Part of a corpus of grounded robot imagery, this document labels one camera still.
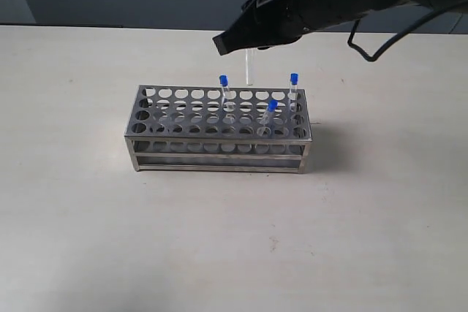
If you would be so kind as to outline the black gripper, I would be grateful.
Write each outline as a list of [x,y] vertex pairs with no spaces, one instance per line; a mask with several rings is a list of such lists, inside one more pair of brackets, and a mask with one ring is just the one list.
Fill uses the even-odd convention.
[[351,20],[350,0],[248,0],[241,15],[213,38],[219,55],[288,45]]

